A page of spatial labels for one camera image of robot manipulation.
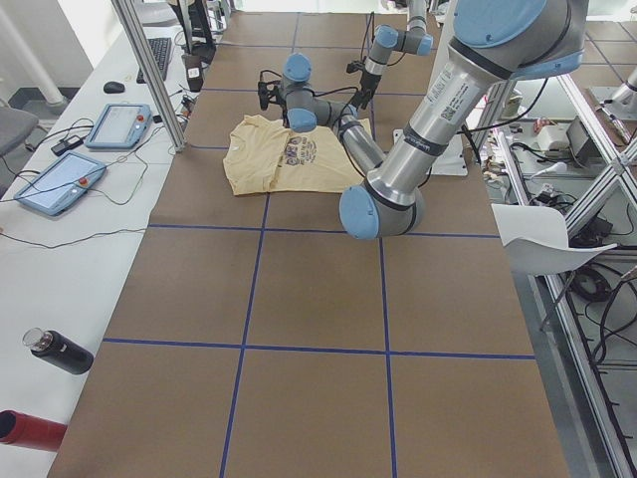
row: blue and white tablet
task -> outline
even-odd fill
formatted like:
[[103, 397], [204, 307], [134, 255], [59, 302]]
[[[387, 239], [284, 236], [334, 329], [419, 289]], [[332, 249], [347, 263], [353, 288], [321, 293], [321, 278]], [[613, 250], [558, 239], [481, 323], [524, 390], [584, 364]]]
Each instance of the blue and white tablet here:
[[68, 151], [13, 198], [27, 207], [57, 216], [69, 209], [104, 174], [106, 165]]
[[84, 144], [89, 149], [131, 149], [151, 120], [149, 105], [106, 105]]

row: black bottle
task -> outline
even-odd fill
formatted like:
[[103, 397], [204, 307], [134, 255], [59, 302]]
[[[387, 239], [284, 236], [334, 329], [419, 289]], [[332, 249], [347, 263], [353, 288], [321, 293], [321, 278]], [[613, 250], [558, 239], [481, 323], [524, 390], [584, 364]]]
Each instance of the black bottle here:
[[38, 359], [52, 363], [74, 375], [91, 368], [93, 354], [56, 331], [31, 329], [22, 338], [22, 343], [31, 349]]

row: red cylinder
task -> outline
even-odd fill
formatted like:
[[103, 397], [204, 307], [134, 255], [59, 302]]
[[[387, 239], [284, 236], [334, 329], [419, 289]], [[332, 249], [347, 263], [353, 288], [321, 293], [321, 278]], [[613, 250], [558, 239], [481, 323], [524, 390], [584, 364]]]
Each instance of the red cylinder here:
[[13, 410], [0, 411], [0, 443], [58, 451], [67, 425]]

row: power adapter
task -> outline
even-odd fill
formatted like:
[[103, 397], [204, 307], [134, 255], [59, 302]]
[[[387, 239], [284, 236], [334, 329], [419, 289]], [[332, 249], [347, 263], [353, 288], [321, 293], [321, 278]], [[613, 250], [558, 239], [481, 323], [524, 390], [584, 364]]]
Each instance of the power adapter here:
[[83, 138], [73, 135], [65, 139], [60, 139], [57, 144], [51, 146], [51, 151], [55, 156], [61, 156], [65, 152], [75, 149], [82, 143], [84, 143]]

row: black cylinder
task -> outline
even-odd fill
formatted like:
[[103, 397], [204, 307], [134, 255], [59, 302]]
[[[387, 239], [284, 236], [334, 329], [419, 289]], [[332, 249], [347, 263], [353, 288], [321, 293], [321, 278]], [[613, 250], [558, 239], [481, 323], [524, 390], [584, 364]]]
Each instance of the black cylinder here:
[[51, 344], [43, 351], [31, 351], [31, 354], [74, 375], [91, 368], [93, 354], [56, 331], [48, 332], [53, 336]]

